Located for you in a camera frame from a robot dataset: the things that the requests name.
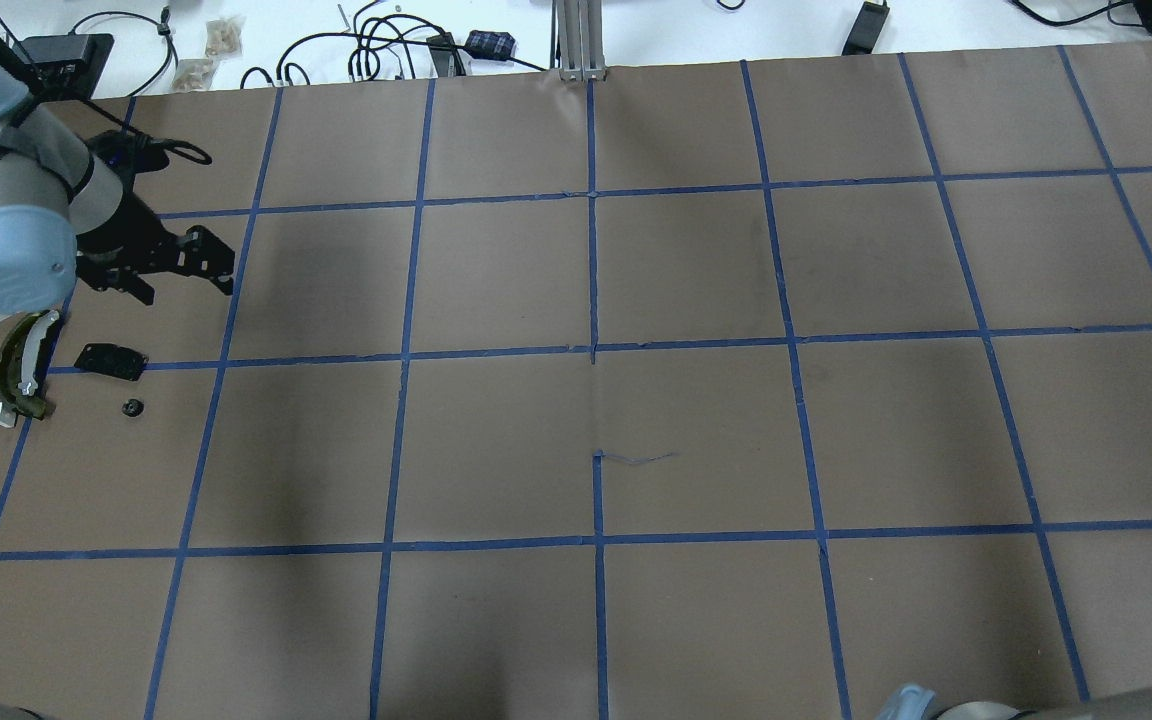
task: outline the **white floor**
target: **white floor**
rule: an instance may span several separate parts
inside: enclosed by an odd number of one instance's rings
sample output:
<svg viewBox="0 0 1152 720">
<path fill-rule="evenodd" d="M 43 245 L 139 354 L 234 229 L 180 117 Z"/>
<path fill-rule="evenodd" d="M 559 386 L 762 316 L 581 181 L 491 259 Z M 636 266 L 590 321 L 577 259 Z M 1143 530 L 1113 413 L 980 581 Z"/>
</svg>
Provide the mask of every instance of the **white floor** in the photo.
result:
<svg viewBox="0 0 1152 720">
<path fill-rule="evenodd" d="M 1028 0 L 1052 18 L 1070 18 L 1100 8 L 1105 0 Z M 879 53 L 1082 45 L 1092 41 L 1146 40 L 1138 28 L 1113 26 L 1101 17 L 1078 26 L 1047 28 L 1025 17 L 1006 0 L 888 0 L 890 17 Z M 243 15 L 243 55 L 225 60 L 212 79 L 214 90 L 237 88 L 243 70 L 264 65 L 273 70 L 279 55 L 297 38 L 343 31 L 338 3 L 331 0 L 170 0 L 175 44 L 182 58 L 200 58 L 206 20 Z M 157 17 L 160 0 L 0 0 L 0 13 L 17 36 L 61 35 L 76 20 L 99 10 L 131 10 Z M 361 0 L 343 3 L 351 15 Z M 763 58 L 836 55 L 861 0 L 746 0 L 727 12 L 714 0 L 604 0 L 604 40 L 608 65 L 684 65 Z M 471 29 L 508 31 L 517 38 L 517 56 L 546 65 L 550 53 L 550 0 L 384 0 L 371 14 L 411 13 L 445 26 L 463 41 Z M 1116 17 L 1136 20 L 1130 8 Z M 86 23 L 86 31 L 115 37 L 97 97 L 127 94 L 161 63 L 164 45 L 149 23 L 109 18 Z M 291 60 L 314 83 L 347 82 L 348 38 L 308 41 Z M 387 63 L 392 61 L 387 55 Z M 429 71 L 429 53 L 414 50 L 417 70 Z M 508 65 L 476 61 L 471 73 L 510 73 Z M 164 77 L 147 94 L 168 91 Z"/>
</svg>

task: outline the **metal bracket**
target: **metal bracket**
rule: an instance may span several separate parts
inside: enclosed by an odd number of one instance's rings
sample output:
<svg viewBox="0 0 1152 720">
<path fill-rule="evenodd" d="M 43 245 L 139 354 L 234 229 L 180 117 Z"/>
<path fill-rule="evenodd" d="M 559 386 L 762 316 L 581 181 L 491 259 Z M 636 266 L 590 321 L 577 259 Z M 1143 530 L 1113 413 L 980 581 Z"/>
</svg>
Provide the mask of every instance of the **metal bracket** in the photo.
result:
<svg viewBox="0 0 1152 720">
<path fill-rule="evenodd" d="M 602 79 L 602 0 L 554 0 L 558 74 L 566 81 Z"/>
</svg>

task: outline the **grid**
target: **grid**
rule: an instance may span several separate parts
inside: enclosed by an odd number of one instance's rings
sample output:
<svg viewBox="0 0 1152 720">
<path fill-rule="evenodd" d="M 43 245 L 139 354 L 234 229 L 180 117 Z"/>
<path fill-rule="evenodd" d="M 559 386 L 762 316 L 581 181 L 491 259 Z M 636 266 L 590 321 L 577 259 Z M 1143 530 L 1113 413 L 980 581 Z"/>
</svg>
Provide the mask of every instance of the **grid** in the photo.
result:
<svg viewBox="0 0 1152 720">
<path fill-rule="evenodd" d="M 297 206 L 268 206 L 262 205 L 262 190 L 265 187 L 266 170 L 270 168 L 270 156 L 275 143 L 275 129 L 278 127 L 279 111 L 282 108 L 283 91 L 278 90 L 274 97 L 273 113 L 270 118 L 270 128 L 266 132 L 264 151 L 262 151 L 262 165 L 259 177 L 256 181 L 255 195 L 251 199 L 250 209 L 220 209 L 210 211 L 187 211 L 185 213 L 164 214 L 164 219 L 204 218 L 237 215 L 247 219 L 247 230 L 243 234 L 242 248 L 238 251 L 238 270 L 236 274 L 236 286 L 234 286 L 233 300 L 229 304 L 229 313 L 223 328 L 223 341 L 221 341 L 220 354 L 215 361 L 179 361 L 179 363 L 151 363 L 146 371 L 150 373 L 170 372 L 170 370 L 189 369 L 214 369 L 215 384 L 211 393 L 210 407 L 206 414 L 204 432 L 202 432 L 200 452 L 198 452 L 194 484 L 189 491 L 189 500 L 184 515 L 184 523 L 180 529 L 179 544 L 175 547 L 160 548 L 103 548 L 83 551 L 0 551 L 0 561 L 20 560 L 82 560 L 82 559 L 169 559 L 173 560 L 172 582 L 168 592 L 168 601 L 162 614 L 161 631 L 159 643 L 157 643 L 154 669 L 150 680 L 150 694 L 145 707 L 145 718 L 149 720 L 156 714 L 157 689 L 159 689 L 166 650 L 168 650 L 175 602 L 177 602 L 180 582 L 187 561 L 194 558 L 223 558 L 223 556 L 270 556 L 270 555 L 328 555 L 329 553 L 376 553 L 380 558 L 380 583 L 378 602 L 376 602 L 376 641 L 372 647 L 372 667 L 370 675 L 370 715 L 378 717 L 378 708 L 384 703 L 380 694 L 380 677 L 385 658 L 385 628 L 387 628 L 388 600 L 389 600 L 389 577 L 394 553 L 403 552 L 430 552 L 430 551 L 485 551 L 485 550 L 509 550 L 509 548 L 539 548 L 539 547 L 571 547 L 591 546 L 594 548 L 594 609 L 596 609 L 596 667 L 598 667 L 598 707 L 599 717 L 605 719 L 612 717 L 609 692 L 608 692 L 608 630 L 607 630 L 607 574 L 605 574 L 605 551 L 609 546 L 622 546 L 622 544 L 655 544 L 655 543 L 705 543 L 705 541 L 813 541 L 819 552 L 819 574 L 823 583 L 824 608 L 828 624 L 829 646 L 833 659 L 833 674 L 838 683 L 838 703 L 842 717 L 852 715 L 849 687 L 847 687 L 846 653 L 842 647 L 840 632 L 840 619 L 833 591 L 833 577 L 831 569 L 829 541 L 833 539 L 855 538 L 905 538 L 905 537 L 950 537 L 950 536 L 993 536 L 993 535 L 1018 535 L 1033 536 L 1038 543 L 1039 552 L 1043 556 L 1043 569 L 1046 571 L 1051 591 L 1051 600 L 1055 606 L 1060 623 L 1062 639 L 1064 639 L 1064 651 L 1068 653 L 1069 664 L 1074 675 L 1074 683 L 1078 696 L 1086 700 L 1089 697 L 1087 679 L 1079 660 L 1078 646 L 1074 638 L 1073 626 L 1068 611 L 1064 606 L 1064 597 L 1061 591 L 1060 578 L 1056 574 L 1055 562 L 1052 560 L 1048 537 L 1053 533 L 1069 532 L 1116 532 L 1116 530 L 1152 529 L 1152 520 L 1101 520 L 1101 521 L 1066 521 L 1064 523 L 1049 523 L 1043 520 L 1041 507 L 1033 487 L 1026 465 L 1024 448 L 1021 447 L 1020 431 L 1016 429 L 1015 416 L 1011 412 L 1009 395 L 1000 363 L 998 363 L 993 340 L 995 338 L 1026 338 L 1026 336 L 1052 336 L 1052 334 L 1098 334 L 1098 333 L 1138 333 L 1152 332 L 1150 324 L 1129 325 L 1093 325 L 1093 327 L 1029 327 L 1029 328 L 993 328 L 987 323 L 983 304 L 975 286 L 972 266 L 968 260 L 963 237 L 958 232 L 952 197 L 948 194 L 948 185 L 960 182 L 987 182 L 993 179 L 1055 179 L 1055 177 L 1079 177 L 1098 176 L 1107 177 L 1114 184 L 1117 199 L 1123 206 L 1126 217 L 1132 226 L 1135 240 L 1139 242 L 1140 251 L 1147 260 L 1149 270 L 1152 273 L 1152 250 L 1149 244 L 1146 233 L 1142 228 L 1137 215 L 1134 213 L 1132 203 L 1121 182 L 1121 176 L 1126 174 L 1152 173 L 1152 165 L 1142 167 L 1119 168 L 1111 159 L 1111 152 L 1102 139 L 1100 128 L 1093 118 L 1087 98 L 1083 94 L 1079 78 L 1076 77 L 1069 55 L 1064 47 L 1060 47 L 1059 54 L 1068 74 L 1070 86 L 1078 97 L 1079 109 L 1084 115 L 1087 128 L 1091 129 L 1098 151 L 1105 161 L 1105 167 L 1096 169 L 1069 169 L 1069 170 L 1036 170 L 1036 172 L 1005 172 L 1005 173 L 942 173 L 940 161 L 937 158 L 937 147 L 933 146 L 932 132 L 929 131 L 927 120 L 923 114 L 923 106 L 919 99 L 918 88 L 915 86 L 914 75 L 910 73 L 905 56 L 899 59 L 902 77 L 904 77 L 905 90 L 914 105 L 914 113 L 918 120 L 925 151 L 927 151 L 931 174 L 925 176 L 909 177 L 880 177 L 880 179 L 828 179 L 828 181 L 771 181 L 768 170 L 767 151 L 764 149 L 763 129 L 759 119 L 758 103 L 755 100 L 755 86 L 751 81 L 749 65 L 742 61 L 741 77 L 744 81 L 744 92 L 749 105 L 750 132 L 753 134 L 756 152 L 758 152 L 758 164 L 760 173 L 759 183 L 742 184 L 718 184 L 700 187 L 667 187 L 667 188 L 632 188 L 632 190 L 598 190 L 598 169 L 594 158 L 594 101 L 598 96 L 598 86 L 590 83 L 586 86 L 586 132 L 588 132 L 588 188 L 585 192 L 559 192 L 540 195 L 509 195 L 492 197 L 457 197 L 457 199 L 426 199 L 425 184 L 426 170 L 429 169 L 430 128 L 433 122 L 435 91 L 438 83 L 430 82 L 429 91 L 425 96 L 424 122 L 422 122 L 420 134 L 420 167 L 417 177 L 416 194 L 411 200 L 376 200 L 355 202 L 355 204 L 335 205 L 297 205 Z M 132 118 L 134 100 L 128 108 L 128 118 Z M 794 314 L 788 300 L 787 283 L 793 278 L 786 278 L 785 263 L 781 258 L 781 245 L 778 240 L 776 209 L 773 204 L 773 191 L 782 188 L 806 188 L 806 187 L 835 187 L 835 185 L 863 185 L 863 184 L 904 184 L 904 183 L 927 183 L 935 187 L 938 197 L 942 204 L 945 220 L 954 238 L 954 247 L 961 272 L 967 283 L 970 304 L 972 304 L 975 329 L 958 331 L 920 331 L 920 332 L 890 332 L 890 333 L 840 333 L 840 334 L 814 334 L 814 336 L 801 336 L 795 332 Z M 783 323 L 783 334 L 776 338 L 723 338 L 723 340 L 700 340 L 700 341 L 654 341 L 645 343 L 605 343 L 599 340 L 599 283 L 598 283 L 598 202 L 602 197 L 620 196 L 649 196 L 649 195 L 687 195 L 687 194 L 721 194 L 758 191 L 763 196 L 765 215 L 767 215 L 768 233 L 771 236 L 771 255 L 773 260 L 774 275 L 776 275 L 776 293 L 780 301 L 780 310 Z M 430 206 L 462 205 L 462 204 L 486 204 L 486 202 L 516 202 L 516 200 L 563 200 L 571 197 L 586 197 L 589 234 L 588 253 L 590 267 L 590 338 L 588 344 L 576 346 L 536 346 L 536 347 L 500 347 L 493 350 L 449 350 L 449 351 L 414 351 L 411 343 L 412 314 L 416 295 L 416 279 L 419 273 L 419 249 L 420 249 L 420 225 L 424 210 Z M 243 290 L 243 275 L 247 268 L 248 251 L 252 242 L 252 233 L 256 220 L 260 215 L 279 213 L 312 213 L 312 211 L 333 211 L 353 209 L 411 209 L 414 211 L 414 222 L 411 230 L 410 263 L 408 263 L 408 274 L 406 282 L 406 300 L 402 324 L 402 350 L 397 354 L 377 355 L 332 355 L 332 356 L 296 356 L 296 357 L 262 357 L 260 359 L 230 359 L 230 343 L 233 340 L 234 323 L 238 313 L 238 300 Z M 1016 468 L 1020 471 L 1020 482 L 1023 484 L 1028 510 L 1029 523 L 1016 524 L 992 524 L 992 525 L 940 525 L 940 526 L 879 526 L 879 528 L 838 528 L 831 526 L 826 521 L 826 511 L 823 507 L 817 468 L 814 468 L 814 446 L 812 437 L 812 416 L 804 395 L 803 376 L 801 374 L 799 348 L 812 343 L 843 343 L 843 342 L 900 342 L 918 340 L 950 340 L 950 338 L 972 338 L 979 340 L 986 351 L 990 373 L 993 386 L 995 386 L 996 400 L 1005 417 L 1007 435 L 1011 444 L 1011 454 L 1015 457 Z M 394 524 L 397 515 L 399 493 L 399 469 L 403 458 L 403 430 L 407 408 L 408 379 L 410 379 L 411 365 L 422 361 L 447 361 L 467 359 L 467 357 L 498 357 L 498 356 L 521 356 L 521 355 L 559 355 L 559 354 L 588 354 L 591 363 L 598 361 L 599 354 L 608 353 L 637 353 L 653 350 L 689 350 L 689 348 L 713 348 L 713 347 L 756 347 L 772 346 L 785 347 L 787 350 L 788 365 L 791 373 L 791 393 L 796 407 L 797 420 L 799 420 L 801 445 L 806 464 L 808 488 L 810 505 L 812 505 L 813 526 L 810 529 L 786 529 L 786 530 L 756 530 L 756 532 L 710 532 L 710 533 L 634 533 L 634 535 L 609 535 L 604 532 L 602 517 L 602 462 L 604 456 L 596 454 L 591 457 L 590 482 L 593 486 L 594 506 L 593 533 L 563 537 L 522 537 L 522 538 L 499 538 L 480 539 L 479 541 L 396 541 L 394 539 Z M 356 363 L 397 363 L 401 367 L 399 376 L 397 392 L 397 418 L 394 427 L 393 448 L 391 458 L 388 502 L 385 507 L 384 539 L 382 541 L 364 543 L 331 543 L 331 544 L 301 544 L 301 546 L 250 546 L 250 547 L 197 547 L 191 544 L 191 532 L 194 529 L 195 511 L 197 509 L 198 493 L 200 493 L 204 470 L 207 462 L 209 447 L 211 442 L 212 429 L 214 429 L 217 414 L 220 404 L 221 389 L 223 388 L 225 374 L 228 369 L 248 366 L 275 366 L 275 365 L 303 365 L 303 364 L 356 364 Z M 52 374 L 77 373 L 71 367 L 51 369 Z M 17 471 L 20 457 L 22 457 L 26 439 L 32 423 L 26 420 L 18 433 L 18 441 L 15 444 L 8 473 L 3 479 L 3 488 L 0 493 L 0 520 L 3 516 L 3 508 L 8 502 L 15 471 Z"/>
</svg>

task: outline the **cardboard surface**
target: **cardboard surface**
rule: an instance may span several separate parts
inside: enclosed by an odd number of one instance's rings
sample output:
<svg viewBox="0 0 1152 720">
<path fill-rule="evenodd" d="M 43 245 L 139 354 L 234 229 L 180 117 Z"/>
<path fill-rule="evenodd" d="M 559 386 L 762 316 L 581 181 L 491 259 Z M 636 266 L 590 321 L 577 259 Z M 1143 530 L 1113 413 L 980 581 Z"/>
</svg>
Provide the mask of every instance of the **cardboard surface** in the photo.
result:
<svg viewBox="0 0 1152 720">
<path fill-rule="evenodd" d="M 1152 44 L 132 122 L 215 157 L 137 188 L 238 289 L 76 293 L 55 415 L 0 429 L 0 702 L 861 719 L 905 682 L 1152 683 Z M 151 365 L 73 372 L 86 342 Z"/>
</svg>

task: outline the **clear plastic bag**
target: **clear plastic bag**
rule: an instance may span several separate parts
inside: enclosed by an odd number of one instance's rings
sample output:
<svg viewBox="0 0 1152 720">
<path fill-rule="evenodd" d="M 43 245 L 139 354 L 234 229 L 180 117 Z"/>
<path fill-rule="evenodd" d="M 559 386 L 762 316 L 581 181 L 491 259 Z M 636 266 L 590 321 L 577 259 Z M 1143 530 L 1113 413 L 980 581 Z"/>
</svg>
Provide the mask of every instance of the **clear plastic bag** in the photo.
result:
<svg viewBox="0 0 1152 720">
<path fill-rule="evenodd" d="M 233 15 L 228 18 L 207 20 L 207 48 L 204 54 L 218 60 L 242 55 L 243 53 L 243 17 Z"/>
<path fill-rule="evenodd" d="M 211 58 L 180 60 L 172 78 L 172 92 L 211 90 L 211 76 L 217 74 L 217 61 Z"/>
</svg>

